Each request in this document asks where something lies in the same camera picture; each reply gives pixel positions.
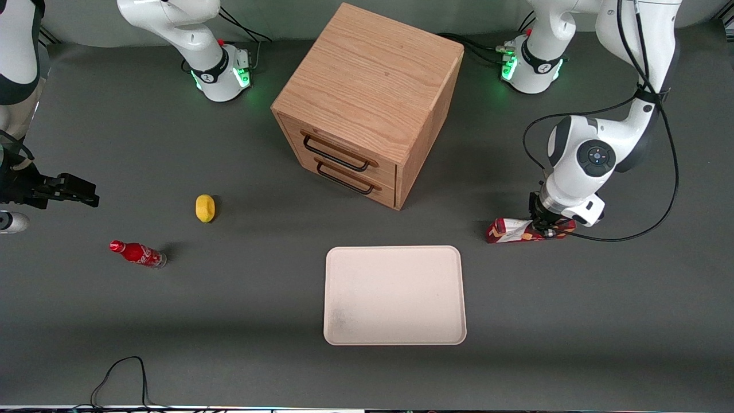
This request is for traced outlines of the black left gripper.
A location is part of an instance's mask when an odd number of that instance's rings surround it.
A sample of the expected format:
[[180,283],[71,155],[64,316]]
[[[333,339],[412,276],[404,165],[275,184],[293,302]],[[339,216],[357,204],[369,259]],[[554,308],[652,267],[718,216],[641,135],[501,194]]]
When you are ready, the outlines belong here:
[[560,237],[561,227],[574,227],[574,220],[545,208],[540,201],[539,192],[530,193],[529,213],[534,230],[545,232],[545,237]]

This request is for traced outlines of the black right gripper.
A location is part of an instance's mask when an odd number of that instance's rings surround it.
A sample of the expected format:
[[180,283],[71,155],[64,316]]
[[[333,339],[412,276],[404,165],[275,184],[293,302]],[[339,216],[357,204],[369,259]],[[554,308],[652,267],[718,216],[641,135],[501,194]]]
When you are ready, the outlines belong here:
[[33,165],[16,172],[2,164],[1,204],[44,208],[44,200],[69,200],[97,208],[100,198],[95,191],[95,184],[68,173],[44,176]]

